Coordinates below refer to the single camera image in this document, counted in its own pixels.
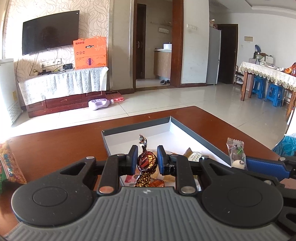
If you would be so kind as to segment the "brown foil candy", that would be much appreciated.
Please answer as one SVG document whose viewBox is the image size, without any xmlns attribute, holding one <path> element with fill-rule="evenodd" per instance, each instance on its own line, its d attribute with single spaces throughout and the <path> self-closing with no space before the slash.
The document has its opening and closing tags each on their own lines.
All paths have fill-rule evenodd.
<svg viewBox="0 0 296 241">
<path fill-rule="evenodd" d="M 156 172 L 158 166 L 158 158 L 152 151 L 147 149 L 147 139 L 143 135 L 139 135 L 139 145 L 142 152 L 137 158 L 139 176 L 135 182 L 135 187 L 149 187 L 151 175 Z"/>
</svg>

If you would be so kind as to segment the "brown gold pastry packet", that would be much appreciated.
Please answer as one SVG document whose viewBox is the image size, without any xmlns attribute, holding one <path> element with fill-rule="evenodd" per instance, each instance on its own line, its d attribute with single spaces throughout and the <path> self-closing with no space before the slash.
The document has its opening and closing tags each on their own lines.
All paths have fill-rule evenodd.
<svg viewBox="0 0 296 241">
<path fill-rule="evenodd" d="M 191 162 L 198 162 L 199 159 L 203 156 L 200 152 L 193 152 L 191 148 L 188 148 L 184 156 Z"/>
</svg>

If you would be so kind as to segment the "clear small candy packet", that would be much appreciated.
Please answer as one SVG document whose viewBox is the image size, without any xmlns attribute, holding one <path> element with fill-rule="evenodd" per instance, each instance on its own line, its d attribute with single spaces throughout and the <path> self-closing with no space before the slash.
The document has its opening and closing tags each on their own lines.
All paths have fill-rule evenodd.
<svg viewBox="0 0 296 241">
<path fill-rule="evenodd" d="M 246 155 L 244 152 L 244 142 L 232 138 L 227 138 L 226 145 L 231 162 L 231 167 L 246 170 L 247 163 Z"/>
</svg>

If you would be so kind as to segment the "green shrimp chips bag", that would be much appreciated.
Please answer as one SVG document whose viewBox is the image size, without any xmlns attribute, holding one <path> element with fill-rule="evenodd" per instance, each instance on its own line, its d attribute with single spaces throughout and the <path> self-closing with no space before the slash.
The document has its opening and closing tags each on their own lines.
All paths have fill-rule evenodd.
<svg viewBox="0 0 296 241">
<path fill-rule="evenodd" d="M 1 160 L 1 193 L 3 192 L 3 184 L 5 182 L 26 184 L 25 179 L 8 142 L 1 143 L 0 149 Z"/>
</svg>

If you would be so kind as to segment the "purple detergent bottle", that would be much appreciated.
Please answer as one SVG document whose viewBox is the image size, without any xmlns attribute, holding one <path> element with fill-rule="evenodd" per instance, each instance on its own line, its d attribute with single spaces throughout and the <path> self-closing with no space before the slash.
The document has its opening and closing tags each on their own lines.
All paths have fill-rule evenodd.
<svg viewBox="0 0 296 241">
<path fill-rule="evenodd" d="M 111 99 L 111 100 L 106 99 L 106 98 L 93 99 L 88 102 L 88 108 L 91 110 L 98 110 L 101 108 L 107 108 L 112 104 L 114 104 L 113 99 Z"/>
</svg>

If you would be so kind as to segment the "red wooden tv cabinet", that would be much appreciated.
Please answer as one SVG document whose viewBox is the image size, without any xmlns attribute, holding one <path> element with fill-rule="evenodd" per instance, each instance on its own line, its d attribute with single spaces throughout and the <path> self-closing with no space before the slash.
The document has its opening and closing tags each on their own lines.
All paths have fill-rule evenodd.
<svg viewBox="0 0 296 241">
<path fill-rule="evenodd" d="M 84 94 L 70 95 L 65 97 L 47 99 L 26 106 L 29 118 L 42 116 L 51 113 L 59 113 L 67 110 L 74 110 L 88 107 L 88 102 L 93 99 L 122 96 L 118 91 L 99 91 Z"/>
</svg>

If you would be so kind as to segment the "blue plastic stool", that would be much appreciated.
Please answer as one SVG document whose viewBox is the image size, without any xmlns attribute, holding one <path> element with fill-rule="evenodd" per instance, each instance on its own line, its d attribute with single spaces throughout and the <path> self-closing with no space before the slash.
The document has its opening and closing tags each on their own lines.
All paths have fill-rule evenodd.
<svg viewBox="0 0 296 241">
<path fill-rule="evenodd" d="M 256 94 L 259 99 L 265 95 L 266 80 L 263 77 L 255 76 L 253 80 L 252 94 Z"/>
<path fill-rule="evenodd" d="M 274 107 L 282 107 L 284 88 L 270 83 L 264 101 L 271 101 Z"/>
</svg>

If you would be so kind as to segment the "dining table with lace cloth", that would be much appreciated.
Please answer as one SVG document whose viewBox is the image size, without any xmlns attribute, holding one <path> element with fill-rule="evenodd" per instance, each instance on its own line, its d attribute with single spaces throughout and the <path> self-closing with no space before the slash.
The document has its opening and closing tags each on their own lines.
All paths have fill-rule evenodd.
<svg viewBox="0 0 296 241">
<path fill-rule="evenodd" d="M 290 102 L 288 104 L 286 120 L 290 117 L 292 109 L 295 107 L 295 76 L 289 75 L 285 72 L 278 71 L 276 69 L 268 68 L 262 65 L 257 65 L 249 62 L 242 62 L 238 68 L 238 71 L 243 74 L 243 85 L 241 90 L 240 100 L 245 100 L 246 87 L 248 83 L 248 76 L 251 75 L 251 83 L 255 76 L 263 77 L 269 82 L 278 84 L 287 91 L 292 93 Z"/>
</svg>

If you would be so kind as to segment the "white patterned cabinet cloth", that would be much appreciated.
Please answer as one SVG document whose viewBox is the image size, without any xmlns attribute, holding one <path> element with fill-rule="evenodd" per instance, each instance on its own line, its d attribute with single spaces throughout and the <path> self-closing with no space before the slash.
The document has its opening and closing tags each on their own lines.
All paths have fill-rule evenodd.
<svg viewBox="0 0 296 241">
<path fill-rule="evenodd" d="M 107 67 L 66 70 L 35 76 L 18 85 L 25 105 L 31 105 L 47 99 L 106 91 L 107 72 Z"/>
</svg>

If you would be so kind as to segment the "wooden kitchen cabinet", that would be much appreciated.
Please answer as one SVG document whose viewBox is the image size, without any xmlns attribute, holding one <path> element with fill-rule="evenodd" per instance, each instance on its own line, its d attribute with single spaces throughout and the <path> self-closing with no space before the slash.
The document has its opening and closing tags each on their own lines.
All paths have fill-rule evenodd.
<svg viewBox="0 0 296 241">
<path fill-rule="evenodd" d="M 154 51 L 154 75 L 171 78 L 171 51 Z"/>
</svg>

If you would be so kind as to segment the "black router box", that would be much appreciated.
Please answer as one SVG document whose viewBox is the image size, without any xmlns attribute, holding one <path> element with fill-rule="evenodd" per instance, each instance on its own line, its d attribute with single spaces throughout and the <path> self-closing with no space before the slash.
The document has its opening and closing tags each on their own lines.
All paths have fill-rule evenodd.
<svg viewBox="0 0 296 241">
<path fill-rule="evenodd" d="M 70 69 L 73 69 L 73 64 L 72 63 L 69 63 L 69 64 L 64 64 L 63 65 L 63 70 L 70 70 Z"/>
</svg>

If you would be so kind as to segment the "orange gift box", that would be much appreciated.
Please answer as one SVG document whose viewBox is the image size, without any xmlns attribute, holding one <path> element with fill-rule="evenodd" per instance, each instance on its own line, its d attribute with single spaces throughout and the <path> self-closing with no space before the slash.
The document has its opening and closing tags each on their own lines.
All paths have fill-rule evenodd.
<svg viewBox="0 0 296 241">
<path fill-rule="evenodd" d="M 107 38 L 95 37 L 73 41 L 75 68 L 87 69 L 107 66 Z"/>
</svg>

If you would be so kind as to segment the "silver refrigerator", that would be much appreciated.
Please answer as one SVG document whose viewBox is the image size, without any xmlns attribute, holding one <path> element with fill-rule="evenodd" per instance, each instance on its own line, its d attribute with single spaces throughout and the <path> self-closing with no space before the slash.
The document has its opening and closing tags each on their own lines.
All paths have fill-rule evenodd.
<svg viewBox="0 0 296 241">
<path fill-rule="evenodd" d="M 207 85 L 216 85 L 218 83 L 218 74 L 220 67 L 221 52 L 221 30 L 209 28 L 209 52 L 207 67 Z"/>
</svg>

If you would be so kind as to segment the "white chest freezer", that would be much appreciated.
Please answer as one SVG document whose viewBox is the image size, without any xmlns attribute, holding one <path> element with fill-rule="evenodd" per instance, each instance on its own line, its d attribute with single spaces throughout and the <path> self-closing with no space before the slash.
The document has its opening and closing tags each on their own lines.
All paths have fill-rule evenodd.
<svg viewBox="0 0 296 241">
<path fill-rule="evenodd" d="M 16 87 L 13 59 L 2 59 L 0 68 L 1 124 L 12 126 L 22 113 Z"/>
</svg>

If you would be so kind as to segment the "black wall television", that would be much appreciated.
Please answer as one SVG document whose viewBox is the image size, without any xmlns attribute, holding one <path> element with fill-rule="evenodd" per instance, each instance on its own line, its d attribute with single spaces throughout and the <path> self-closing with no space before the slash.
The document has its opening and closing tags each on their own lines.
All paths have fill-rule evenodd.
<svg viewBox="0 0 296 241">
<path fill-rule="evenodd" d="M 23 22 L 22 54 L 73 44 L 78 39 L 80 11 L 67 11 Z"/>
</svg>

